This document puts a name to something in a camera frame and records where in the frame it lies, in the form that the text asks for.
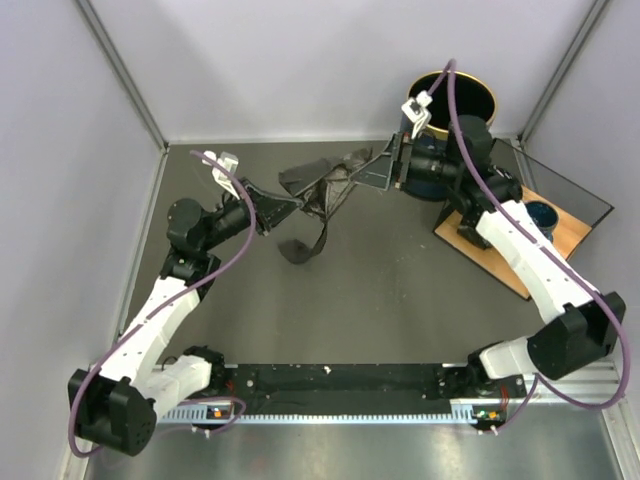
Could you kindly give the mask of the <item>black trash bag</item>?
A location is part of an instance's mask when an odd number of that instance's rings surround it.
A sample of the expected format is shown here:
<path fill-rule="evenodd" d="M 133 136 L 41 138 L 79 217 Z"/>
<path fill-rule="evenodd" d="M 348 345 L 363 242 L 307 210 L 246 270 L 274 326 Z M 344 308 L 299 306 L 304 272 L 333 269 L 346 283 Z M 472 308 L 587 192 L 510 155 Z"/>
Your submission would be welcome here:
<path fill-rule="evenodd" d="M 322 230 L 313 246 L 299 239 L 278 244 L 281 255 L 291 264 L 301 265 L 318 256 L 328 237 L 328 223 L 355 188 L 350 175 L 372 160 L 373 150 L 361 148 L 343 156 L 324 157 L 279 173 L 280 185 L 303 202 L 300 210 L 318 219 Z"/>

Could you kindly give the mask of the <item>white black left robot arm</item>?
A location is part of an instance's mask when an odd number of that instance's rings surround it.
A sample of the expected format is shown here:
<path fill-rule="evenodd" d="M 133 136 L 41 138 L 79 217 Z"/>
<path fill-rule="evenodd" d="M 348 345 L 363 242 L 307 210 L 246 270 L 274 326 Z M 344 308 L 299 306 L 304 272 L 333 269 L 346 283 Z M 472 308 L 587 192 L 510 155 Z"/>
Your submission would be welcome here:
<path fill-rule="evenodd" d="M 212 397 L 226 387 L 225 370 L 200 347 L 163 371 L 156 363 L 214 280 L 230 268 L 213 249 L 241 232 L 266 235 L 304 206 L 300 198 L 263 191 L 246 178 L 235 188 L 237 193 L 212 211 L 191 198 L 170 206 L 169 251 L 149 297 L 110 350 L 92 368 L 76 370 L 68 382 L 67 436 L 76 457 L 90 455 L 79 448 L 79 440 L 135 456 L 172 409 L 195 393 Z"/>

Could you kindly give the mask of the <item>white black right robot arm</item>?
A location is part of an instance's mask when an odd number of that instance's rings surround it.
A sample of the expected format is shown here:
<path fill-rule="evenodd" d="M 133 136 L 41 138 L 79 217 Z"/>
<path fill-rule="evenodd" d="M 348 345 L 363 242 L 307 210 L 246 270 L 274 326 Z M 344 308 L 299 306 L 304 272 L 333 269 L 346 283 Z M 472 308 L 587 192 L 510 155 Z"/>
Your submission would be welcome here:
<path fill-rule="evenodd" d="M 559 380 L 608 356 L 620 344 L 626 305 L 600 293 L 559 254 L 534 223 L 521 182 L 491 161 L 494 139 L 486 123 L 461 115 L 444 148 L 430 150 L 409 133 L 392 135 L 385 149 L 351 174 L 351 181 L 381 190 L 414 181 L 440 184 L 460 214 L 465 236 L 495 250 L 535 302 L 543 321 L 531 336 L 474 352 L 469 388 L 487 396 L 504 378 L 533 374 Z"/>

